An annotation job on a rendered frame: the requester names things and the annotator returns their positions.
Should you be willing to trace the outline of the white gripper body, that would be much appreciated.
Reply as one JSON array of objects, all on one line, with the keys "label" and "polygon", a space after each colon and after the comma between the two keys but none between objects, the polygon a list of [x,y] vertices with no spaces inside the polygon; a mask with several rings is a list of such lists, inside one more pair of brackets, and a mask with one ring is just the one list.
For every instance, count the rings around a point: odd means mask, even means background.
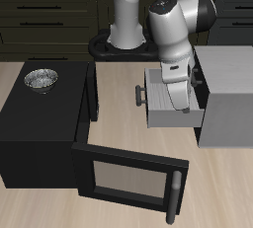
[{"label": "white gripper body", "polygon": [[176,62],[164,64],[164,84],[167,87],[173,108],[183,111],[190,106],[192,70],[195,59],[192,53],[185,54]]}]

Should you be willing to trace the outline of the white cabinet drawer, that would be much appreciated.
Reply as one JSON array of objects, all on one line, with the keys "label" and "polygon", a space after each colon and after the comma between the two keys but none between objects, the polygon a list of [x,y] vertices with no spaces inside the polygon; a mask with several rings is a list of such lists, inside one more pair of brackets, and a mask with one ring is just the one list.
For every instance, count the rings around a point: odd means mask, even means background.
[{"label": "white cabinet drawer", "polygon": [[161,69],[146,68],[144,71],[146,113],[148,127],[201,127],[204,109],[199,107],[196,93],[191,89],[190,112],[176,111],[162,82]]}]

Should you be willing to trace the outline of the white cabinet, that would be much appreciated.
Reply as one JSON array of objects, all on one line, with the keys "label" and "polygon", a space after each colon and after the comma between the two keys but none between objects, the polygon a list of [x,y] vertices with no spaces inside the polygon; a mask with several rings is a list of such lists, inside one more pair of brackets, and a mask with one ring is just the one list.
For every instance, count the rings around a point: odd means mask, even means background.
[{"label": "white cabinet", "polygon": [[253,149],[253,46],[197,46],[195,88],[205,110],[201,148]]}]

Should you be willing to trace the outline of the black microwave door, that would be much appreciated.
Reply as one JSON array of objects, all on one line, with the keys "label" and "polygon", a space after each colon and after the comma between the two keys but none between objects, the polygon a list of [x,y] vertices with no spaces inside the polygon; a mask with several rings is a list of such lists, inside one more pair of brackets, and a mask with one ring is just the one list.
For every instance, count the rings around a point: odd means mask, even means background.
[{"label": "black microwave door", "polygon": [[164,212],[168,224],[180,214],[187,160],[78,142],[71,151],[81,196]]}]

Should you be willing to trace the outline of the grey kitchen cupboard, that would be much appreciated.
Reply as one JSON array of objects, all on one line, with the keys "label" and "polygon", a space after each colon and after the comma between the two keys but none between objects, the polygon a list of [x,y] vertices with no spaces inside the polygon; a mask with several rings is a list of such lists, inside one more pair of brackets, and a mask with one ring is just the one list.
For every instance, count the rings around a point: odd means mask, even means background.
[{"label": "grey kitchen cupboard", "polygon": [[253,0],[215,0],[208,45],[253,45]]}]

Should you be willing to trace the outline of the speckled grey bowl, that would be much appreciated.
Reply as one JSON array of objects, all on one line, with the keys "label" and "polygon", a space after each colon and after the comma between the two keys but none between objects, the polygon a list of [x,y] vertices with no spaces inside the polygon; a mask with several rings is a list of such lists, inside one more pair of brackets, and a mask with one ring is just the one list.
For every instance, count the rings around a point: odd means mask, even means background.
[{"label": "speckled grey bowl", "polygon": [[24,83],[33,92],[38,94],[47,94],[50,92],[58,79],[58,74],[51,69],[37,69],[24,78]]}]

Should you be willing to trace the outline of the black microwave oven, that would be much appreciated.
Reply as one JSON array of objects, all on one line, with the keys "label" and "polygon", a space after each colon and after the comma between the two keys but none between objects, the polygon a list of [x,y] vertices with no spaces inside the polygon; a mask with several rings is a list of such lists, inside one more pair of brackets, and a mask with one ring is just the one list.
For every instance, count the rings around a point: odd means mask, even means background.
[{"label": "black microwave oven", "polygon": [[[47,94],[24,78],[52,69],[58,79]],[[8,189],[74,189],[73,143],[87,140],[98,118],[93,61],[32,61],[21,72],[0,112],[0,176]]]}]

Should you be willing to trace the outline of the dark kitchen cupboards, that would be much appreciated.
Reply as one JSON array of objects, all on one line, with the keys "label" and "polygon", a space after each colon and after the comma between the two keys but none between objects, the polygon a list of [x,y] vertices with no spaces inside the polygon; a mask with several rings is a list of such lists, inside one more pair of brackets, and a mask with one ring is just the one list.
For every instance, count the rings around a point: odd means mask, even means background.
[{"label": "dark kitchen cupboards", "polygon": [[91,61],[98,0],[0,0],[0,61]]}]

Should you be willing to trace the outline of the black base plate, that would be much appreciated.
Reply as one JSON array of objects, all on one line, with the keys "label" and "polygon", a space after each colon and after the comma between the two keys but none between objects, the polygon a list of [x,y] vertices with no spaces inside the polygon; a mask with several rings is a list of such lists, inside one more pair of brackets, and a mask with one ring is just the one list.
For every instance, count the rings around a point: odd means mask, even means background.
[{"label": "black base plate", "polygon": [[143,30],[146,42],[135,49],[119,49],[107,42],[111,31],[101,29],[99,33],[89,41],[88,50],[96,61],[107,62],[140,62],[158,61],[158,47],[150,38],[148,29]]}]

